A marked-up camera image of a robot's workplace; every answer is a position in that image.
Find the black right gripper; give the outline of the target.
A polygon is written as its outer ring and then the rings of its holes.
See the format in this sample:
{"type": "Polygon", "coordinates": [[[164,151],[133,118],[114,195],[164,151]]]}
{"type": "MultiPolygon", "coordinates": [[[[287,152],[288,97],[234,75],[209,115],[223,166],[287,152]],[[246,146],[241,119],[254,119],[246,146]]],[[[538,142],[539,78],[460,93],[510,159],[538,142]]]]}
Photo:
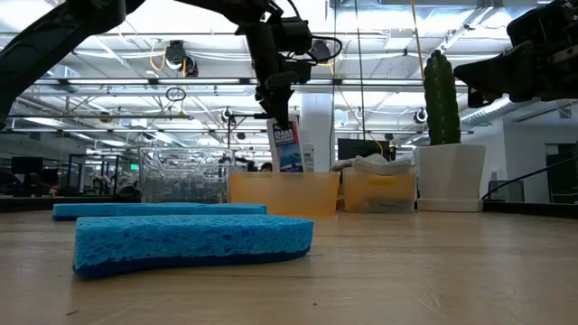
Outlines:
{"type": "Polygon", "coordinates": [[[513,46],[500,55],[453,70],[468,86],[468,107],[532,98],[577,97],[577,0],[554,0],[527,11],[508,25],[513,46]]]}

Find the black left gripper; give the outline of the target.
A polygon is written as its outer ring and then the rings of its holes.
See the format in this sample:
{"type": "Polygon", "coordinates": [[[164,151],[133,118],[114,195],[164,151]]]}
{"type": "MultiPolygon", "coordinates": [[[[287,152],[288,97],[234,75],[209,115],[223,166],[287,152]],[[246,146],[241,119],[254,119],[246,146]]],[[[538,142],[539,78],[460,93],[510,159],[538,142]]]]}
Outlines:
{"type": "Polygon", "coordinates": [[[286,127],[288,102],[294,93],[291,86],[298,81],[298,76],[292,71],[282,71],[276,40],[283,34],[280,22],[246,25],[247,45],[258,81],[256,100],[269,118],[286,127]]]}

